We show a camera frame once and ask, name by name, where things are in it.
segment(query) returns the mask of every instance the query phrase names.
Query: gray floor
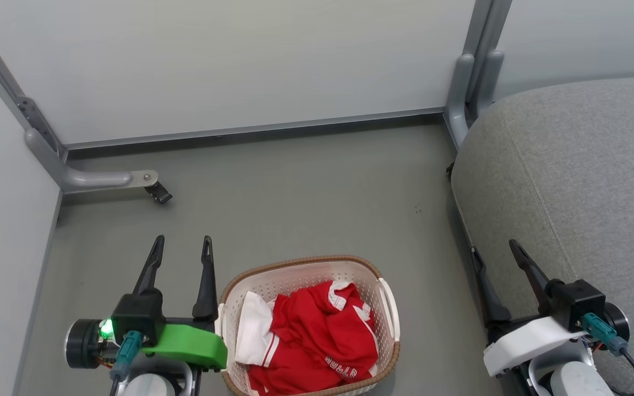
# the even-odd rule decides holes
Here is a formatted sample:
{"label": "gray floor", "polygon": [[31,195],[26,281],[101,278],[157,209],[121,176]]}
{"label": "gray floor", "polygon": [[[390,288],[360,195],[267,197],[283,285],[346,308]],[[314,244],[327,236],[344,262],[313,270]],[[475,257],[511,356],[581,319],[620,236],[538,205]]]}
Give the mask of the gray floor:
{"label": "gray floor", "polygon": [[[76,318],[105,318],[133,288],[155,236],[166,236],[156,286],[167,316],[189,316],[199,254],[212,236],[218,289],[275,261],[355,254],[372,261],[400,310],[395,374],[373,395],[501,394],[483,366],[485,338],[466,246],[444,170],[441,124],[254,141],[74,161],[90,170],[156,169],[174,194],[63,206],[43,279],[20,394],[107,394],[105,368],[65,366]],[[226,395],[207,374],[201,394]]]}

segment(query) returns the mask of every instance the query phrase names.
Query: green led light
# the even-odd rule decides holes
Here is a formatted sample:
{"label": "green led light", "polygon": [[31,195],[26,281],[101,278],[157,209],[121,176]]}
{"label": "green led light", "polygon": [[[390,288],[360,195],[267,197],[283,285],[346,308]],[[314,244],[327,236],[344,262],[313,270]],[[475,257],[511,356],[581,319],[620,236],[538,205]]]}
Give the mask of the green led light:
{"label": "green led light", "polygon": [[111,335],[114,334],[114,328],[111,325],[111,319],[106,319],[101,323],[101,328],[99,329],[99,335],[103,338],[110,338]]}

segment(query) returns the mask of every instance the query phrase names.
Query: metal leg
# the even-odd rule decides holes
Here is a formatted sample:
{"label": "metal leg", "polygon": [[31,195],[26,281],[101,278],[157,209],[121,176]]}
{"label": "metal leg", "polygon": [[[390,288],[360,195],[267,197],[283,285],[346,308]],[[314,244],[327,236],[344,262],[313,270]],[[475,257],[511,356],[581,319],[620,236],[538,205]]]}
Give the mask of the metal leg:
{"label": "metal leg", "polygon": [[38,130],[26,130],[25,140],[29,150],[66,194],[143,187],[161,204],[165,204],[173,197],[161,183],[158,183],[158,173],[155,170],[83,172],[63,163]]}
{"label": "metal leg", "polygon": [[468,110],[473,118],[480,117],[493,104],[493,93],[498,83],[500,68],[503,66],[503,58],[505,58],[503,51],[495,49],[489,52],[483,61],[481,76],[473,90],[471,102],[468,104]]}
{"label": "metal leg", "polygon": [[495,50],[498,46],[498,40],[503,31],[505,20],[508,18],[508,11],[510,10],[512,2],[513,0],[493,0],[493,2],[491,2],[480,40],[476,46],[476,52],[473,53],[476,58],[476,63],[473,65],[471,80],[466,90],[467,103],[470,102],[473,97],[473,89],[480,79],[481,69],[483,68],[483,63],[485,63],[486,55]]}
{"label": "metal leg", "polygon": [[466,90],[473,70],[473,55],[465,53],[456,60],[453,70],[449,95],[447,96],[447,108],[445,109],[445,122],[450,131],[456,149],[463,142],[468,133],[466,124]]}

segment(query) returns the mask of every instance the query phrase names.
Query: brown basket rim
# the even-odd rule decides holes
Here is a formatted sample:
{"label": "brown basket rim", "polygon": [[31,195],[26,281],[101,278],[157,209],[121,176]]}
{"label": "brown basket rim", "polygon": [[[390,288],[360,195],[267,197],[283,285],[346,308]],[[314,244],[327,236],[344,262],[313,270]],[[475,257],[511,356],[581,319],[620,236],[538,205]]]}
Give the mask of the brown basket rim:
{"label": "brown basket rim", "polygon": [[259,273],[264,273],[268,271],[272,271],[279,268],[292,267],[292,266],[301,266],[304,264],[313,264],[313,263],[328,263],[330,261],[352,261],[354,263],[358,263],[362,266],[365,266],[368,270],[370,270],[373,275],[377,278],[382,278],[380,275],[380,271],[378,271],[375,266],[373,266],[370,261],[365,258],[360,258],[359,256],[313,256],[313,257],[305,257],[305,258],[297,258],[294,260],[280,261],[280,263],[269,264],[267,266],[260,266],[257,268],[249,269],[248,271],[244,271],[232,279],[229,284],[224,288],[224,293],[222,293],[222,298],[219,299],[220,304],[226,304],[227,298],[229,297],[229,293],[234,289],[234,286],[237,283],[243,281],[249,276],[253,276]]}
{"label": "brown basket rim", "polygon": [[[299,258],[299,259],[297,258],[294,260],[281,261],[280,263],[274,263],[274,264],[269,264],[267,266],[253,268],[251,270],[240,273],[238,276],[232,279],[231,282],[229,282],[229,285],[227,285],[226,288],[224,288],[224,293],[222,293],[222,298],[219,301],[219,303],[225,304],[227,298],[229,297],[229,293],[231,293],[234,286],[236,286],[237,283],[243,281],[244,279],[249,278],[249,276],[256,275],[257,273],[268,272],[278,268],[285,268],[290,266],[301,266],[303,264],[310,264],[310,263],[325,263],[329,261],[352,261],[354,263],[359,263],[360,265],[365,266],[368,270],[370,270],[373,273],[373,275],[375,275],[377,278],[379,279],[382,278],[382,276],[380,275],[380,271],[378,271],[378,269],[375,268],[375,266],[373,266],[372,263],[370,263],[367,259],[360,258],[359,256],[345,255],[345,256],[314,256],[314,257],[305,257],[305,258]],[[377,376],[369,378],[367,380],[359,381],[357,383],[342,385],[337,388],[324,389],[319,392],[301,393],[300,395],[295,395],[295,396],[336,396],[337,394],[348,393],[351,391],[356,391],[357,389],[365,388],[367,386],[375,385],[379,383],[380,381],[383,381],[383,379],[387,377],[393,371],[393,369],[395,369],[395,363],[397,363],[399,356],[400,356],[400,341],[395,341],[395,343],[393,344],[393,354],[392,356],[390,356],[390,361],[388,361],[388,364],[385,366],[385,369],[380,371],[380,373],[378,373]],[[243,393],[241,389],[237,388],[236,385],[234,385],[234,381],[232,381],[231,376],[229,376],[229,373],[227,373],[226,371],[222,373],[222,379],[224,380],[224,383],[226,384],[227,388],[229,388],[229,390],[232,391],[233,394],[236,394],[236,396],[249,396],[248,394]]]}

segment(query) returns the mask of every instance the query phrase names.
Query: blue connector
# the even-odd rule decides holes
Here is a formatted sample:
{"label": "blue connector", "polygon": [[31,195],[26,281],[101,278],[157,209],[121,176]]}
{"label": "blue connector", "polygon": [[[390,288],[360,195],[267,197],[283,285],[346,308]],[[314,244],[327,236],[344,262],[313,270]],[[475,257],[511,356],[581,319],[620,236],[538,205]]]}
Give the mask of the blue connector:
{"label": "blue connector", "polygon": [[141,335],[141,333],[138,331],[126,333],[124,342],[121,343],[121,347],[116,352],[116,363],[114,363],[109,371],[109,378],[118,381],[126,379],[131,370],[131,362],[134,361],[136,355],[138,355],[141,344],[143,344],[143,335]]}
{"label": "blue connector", "polygon": [[621,356],[621,348],[627,350],[627,341],[618,336],[614,328],[594,313],[581,318],[581,327],[593,338],[598,338],[614,356]]}

